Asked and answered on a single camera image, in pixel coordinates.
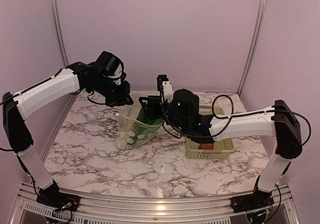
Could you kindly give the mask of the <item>light green leafy vegetable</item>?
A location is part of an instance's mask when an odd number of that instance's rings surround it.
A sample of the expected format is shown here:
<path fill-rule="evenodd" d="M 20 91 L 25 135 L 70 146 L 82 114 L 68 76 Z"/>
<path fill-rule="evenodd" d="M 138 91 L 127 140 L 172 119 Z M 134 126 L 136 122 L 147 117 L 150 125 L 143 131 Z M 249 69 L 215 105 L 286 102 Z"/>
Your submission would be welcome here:
<path fill-rule="evenodd" d="M 133 137 L 133 148 L 149 142 L 158 132 L 163 123 L 161 119 L 150 120 L 142 108 L 140 109 L 137 118 L 133 122 L 132 131 L 135 134 Z"/>

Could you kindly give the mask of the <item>clear zip top bag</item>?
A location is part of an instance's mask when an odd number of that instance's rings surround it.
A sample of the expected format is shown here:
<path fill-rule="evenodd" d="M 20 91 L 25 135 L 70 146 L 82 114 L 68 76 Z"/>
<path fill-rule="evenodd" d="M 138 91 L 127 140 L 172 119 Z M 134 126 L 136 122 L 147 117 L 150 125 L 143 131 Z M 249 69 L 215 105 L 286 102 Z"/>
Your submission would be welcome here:
<path fill-rule="evenodd" d="M 117 115 L 118 135 L 114 144 L 119 150 L 129 150 L 148 143 L 158 132 L 163 121 L 150 120 L 139 105 L 126 105 Z"/>

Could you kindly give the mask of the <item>brown potato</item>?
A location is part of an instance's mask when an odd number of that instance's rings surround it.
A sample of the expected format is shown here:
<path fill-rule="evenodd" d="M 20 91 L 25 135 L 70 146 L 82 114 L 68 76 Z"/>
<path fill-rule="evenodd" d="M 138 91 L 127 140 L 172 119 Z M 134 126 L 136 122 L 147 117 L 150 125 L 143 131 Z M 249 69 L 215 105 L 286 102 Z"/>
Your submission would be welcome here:
<path fill-rule="evenodd" d="M 198 149 L 201 150 L 213 150 L 214 148 L 214 144 L 213 143 L 209 143 L 209 144 L 200 144 Z"/>

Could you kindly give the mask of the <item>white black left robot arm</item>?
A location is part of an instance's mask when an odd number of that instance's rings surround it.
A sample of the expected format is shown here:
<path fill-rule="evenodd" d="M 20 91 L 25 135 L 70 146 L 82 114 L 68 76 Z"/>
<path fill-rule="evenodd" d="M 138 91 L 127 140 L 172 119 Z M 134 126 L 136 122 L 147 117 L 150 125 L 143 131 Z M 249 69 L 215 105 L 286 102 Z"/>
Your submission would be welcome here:
<path fill-rule="evenodd" d="M 62 193 L 45 167 L 32 136 L 31 121 L 44 117 L 44 112 L 58 100 L 82 91 L 89 95 L 100 94 L 104 97 L 100 104 L 104 106 L 131 105 L 130 84 L 124 70 L 120 58 L 103 51 L 91 63 L 69 64 L 30 87 L 3 95 L 3 128 L 10 145 L 7 151 L 16 155 L 22 169 L 30 176 L 37 202 L 59 207 L 68 202 L 76 204 L 77 196 Z"/>

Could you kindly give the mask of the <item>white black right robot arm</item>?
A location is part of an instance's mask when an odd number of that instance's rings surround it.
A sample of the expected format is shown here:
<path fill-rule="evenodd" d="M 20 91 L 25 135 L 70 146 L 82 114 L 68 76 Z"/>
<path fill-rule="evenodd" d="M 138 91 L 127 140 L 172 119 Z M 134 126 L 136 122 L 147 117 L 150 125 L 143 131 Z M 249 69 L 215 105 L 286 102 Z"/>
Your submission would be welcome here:
<path fill-rule="evenodd" d="M 283 100 L 265 109 L 232 115 L 201 115 L 199 97 L 180 89 L 172 100 L 159 96 L 139 97 L 149 119 L 162 119 L 180 135 L 199 144 L 247 137 L 274 136 L 276 147 L 263 173 L 258 176 L 251 194 L 231 198 L 234 212 L 266 207 L 274 203 L 272 190 L 291 161 L 302 153 L 300 123 Z"/>

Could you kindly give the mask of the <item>pale green perforated basket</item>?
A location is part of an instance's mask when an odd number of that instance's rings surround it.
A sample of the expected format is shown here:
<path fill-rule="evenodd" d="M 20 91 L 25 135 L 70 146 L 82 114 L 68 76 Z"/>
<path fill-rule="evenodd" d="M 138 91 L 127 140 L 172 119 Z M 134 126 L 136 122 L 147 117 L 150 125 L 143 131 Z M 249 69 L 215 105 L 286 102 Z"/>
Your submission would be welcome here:
<path fill-rule="evenodd" d="M 186 157 L 188 159 L 228 159 L 235 152 L 234 143 L 231 139 L 224 139 L 213 144 L 212 149 L 199 149 L 200 144 L 189 139 L 185 141 Z"/>

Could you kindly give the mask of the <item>aluminium front frame rail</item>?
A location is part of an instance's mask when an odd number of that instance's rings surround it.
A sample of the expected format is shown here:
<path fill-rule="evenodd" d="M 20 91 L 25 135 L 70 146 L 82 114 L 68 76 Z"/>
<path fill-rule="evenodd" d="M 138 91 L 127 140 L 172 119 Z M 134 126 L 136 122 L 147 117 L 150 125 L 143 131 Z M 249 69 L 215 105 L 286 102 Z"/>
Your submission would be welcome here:
<path fill-rule="evenodd" d="M 234 213 L 233 194 L 186 198 L 111 196 L 62 189 L 79 196 L 77 211 L 54 212 L 36 202 L 33 185 L 21 184 L 9 223 L 44 223 L 47 218 L 72 223 L 250 223 L 259 210 Z"/>

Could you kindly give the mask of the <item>left aluminium corner post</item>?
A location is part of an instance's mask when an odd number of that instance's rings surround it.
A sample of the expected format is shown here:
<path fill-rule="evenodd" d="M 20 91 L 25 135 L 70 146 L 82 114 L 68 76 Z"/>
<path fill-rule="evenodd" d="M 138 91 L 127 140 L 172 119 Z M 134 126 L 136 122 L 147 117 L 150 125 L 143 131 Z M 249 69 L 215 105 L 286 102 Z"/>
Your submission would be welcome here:
<path fill-rule="evenodd" d="M 62 26 L 60 22 L 60 15 L 58 10 L 58 0 L 50 0 L 51 4 L 51 11 L 52 11 L 52 17 L 53 17 L 53 24 L 54 29 L 56 33 L 57 43 L 59 46 L 59 52 L 62 59 L 62 64 L 64 67 L 66 67 L 69 64 L 68 61 L 68 55 L 65 48 L 64 38 L 63 38 L 63 32 L 62 32 Z"/>

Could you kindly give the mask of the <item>aluminium corner post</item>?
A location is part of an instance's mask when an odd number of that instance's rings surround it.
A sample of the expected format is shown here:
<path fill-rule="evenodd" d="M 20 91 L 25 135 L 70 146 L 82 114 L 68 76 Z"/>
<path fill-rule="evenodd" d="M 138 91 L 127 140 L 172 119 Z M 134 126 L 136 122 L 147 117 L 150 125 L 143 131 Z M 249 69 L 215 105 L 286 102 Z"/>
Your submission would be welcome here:
<path fill-rule="evenodd" d="M 63 32 L 62 32 L 62 26 L 60 22 L 60 15 L 58 10 L 58 0 L 50 0 L 51 4 L 51 11 L 52 11 L 52 17 L 53 17 L 53 24 L 54 29 L 56 33 L 57 43 L 59 46 L 59 52 L 62 59 L 62 64 L 64 67 L 66 67 L 69 64 L 68 61 L 68 55 L 65 48 L 64 38 L 63 38 Z"/>
<path fill-rule="evenodd" d="M 263 23 L 265 20 L 265 14 L 266 14 L 266 7 L 268 4 L 268 0 L 259 0 L 258 4 L 258 10 L 257 10 L 257 15 L 256 15 L 256 22 L 254 25 L 254 30 L 253 30 L 253 35 L 250 43 L 250 48 L 248 51 L 248 55 L 246 58 L 245 66 L 243 73 L 241 75 L 241 79 L 237 88 L 237 94 L 241 97 L 244 90 L 245 90 L 245 85 L 248 81 L 249 75 L 250 75 L 250 70 L 253 66 L 253 60 L 255 57 L 256 49 L 257 49 L 257 44 L 259 42 L 259 37 L 262 32 L 263 28 Z"/>

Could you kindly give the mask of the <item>right aluminium corner post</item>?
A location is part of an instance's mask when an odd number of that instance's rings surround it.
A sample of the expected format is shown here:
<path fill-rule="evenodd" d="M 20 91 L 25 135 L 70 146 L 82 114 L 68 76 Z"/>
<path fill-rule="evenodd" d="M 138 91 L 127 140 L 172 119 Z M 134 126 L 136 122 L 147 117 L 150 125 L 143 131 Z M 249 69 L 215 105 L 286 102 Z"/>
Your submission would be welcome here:
<path fill-rule="evenodd" d="M 258 4 L 258 10 L 257 10 L 257 15 L 256 15 L 256 22 L 254 25 L 254 30 L 253 30 L 253 35 L 250 43 L 250 48 L 248 51 L 248 55 L 246 58 L 245 66 L 243 73 L 241 75 L 241 79 L 237 88 L 237 94 L 241 97 L 244 90 L 245 90 L 245 85 L 248 81 L 249 75 L 250 75 L 250 70 L 253 66 L 253 60 L 255 57 L 256 49 L 257 49 L 257 44 L 259 42 L 259 37 L 262 32 L 263 28 L 263 23 L 265 20 L 265 14 L 266 14 L 266 7 L 268 4 L 268 0 L 259 0 Z"/>

